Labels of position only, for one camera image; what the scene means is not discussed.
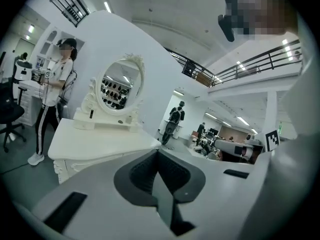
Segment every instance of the black office chair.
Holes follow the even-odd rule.
[[[26,91],[26,89],[23,89],[21,87],[19,87],[19,89],[20,95],[18,104],[16,104],[12,95],[11,83],[6,82],[0,84],[0,125],[6,125],[4,129],[0,130],[0,134],[5,133],[3,149],[6,153],[9,152],[9,149],[6,147],[9,134],[13,133],[18,137],[21,137],[23,142],[27,141],[25,137],[23,137],[20,133],[14,130],[17,127],[21,127],[22,129],[24,129],[24,125],[22,123],[12,125],[12,122],[17,120],[25,113],[25,110],[20,106],[20,101],[22,97],[22,92]]]

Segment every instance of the woman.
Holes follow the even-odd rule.
[[[44,85],[42,108],[35,123],[36,152],[28,159],[28,163],[36,166],[42,162],[44,137],[48,123],[56,130],[59,124],[57,103],[59,94],[65,85],[70,72],[73,69],[74,60],[77,58],[77,42],[73,38],[66,39],[59,46],[62,59],[58,61],[50,71],[48,78],[41,77],[40,84]]]

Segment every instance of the mirror frame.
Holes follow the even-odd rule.
[[[131,62],[131,63],[134,63],[138,67],[138,69],[140,71],[140,75],[141,75],[141,87],[140,87],[139,93],[136,96],[134,102],[130,106],[118,110],[118,109],[111,109],[111,108],[107,107],[104,104],[103,99],[101,97],[101,84],[102,84],[102,81],[103,81],[104,76],[105,76],[106,72],[108,71],[108,69],[114,63],[117,63],[117,62],[120,62],[120,61]],[[144,65],[142,57],[139,56],[139,55],[134,55],[133,53],[126,54],[123,58],[118,59],[117,61],[115,61],[112,64],[110,64],[107,67],[107,70],[103,69],[100,72],[99,77],[97,79],[97,83],[95,85],[95,95],[97,97],[97,102],[98,102],[100,108],[104,112],[106,112],[107,114],[110,114],[110,115],[113,115],[113,116],[122,116],[122,115],[125,115],[125,114],[129,114],[134,108],[136,108],[141,103],[141,101],[142,101],[142,93],[143,93],[143,90],[144,90],[144,84],[145,84],[145,65]]]

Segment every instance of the railing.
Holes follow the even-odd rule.
[[[80,0],[49,0],[75,26],[89,15]]]
[[[196,63],[195,61],[173,51],[165,48],[175,59],[182,65],[182,73],[186,76],[195,79],[199,83],[210,87],[215,79],[214,74],[208,69]]]
[[[300,63],[301,61],[302,53],[300,41],[295,40],[263,52],[245,61],[238,61],[236,65],[215,74],[211,86],[260,74],[267,70],[276,70],[276,68]]]

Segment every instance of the white sneaker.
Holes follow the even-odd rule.
[[[36,166],[40,162],[42,162],[45,159],[45,156],[43,154],[37,154],[34,153],[31,157],[28,159],[28,163],[32,166]]]

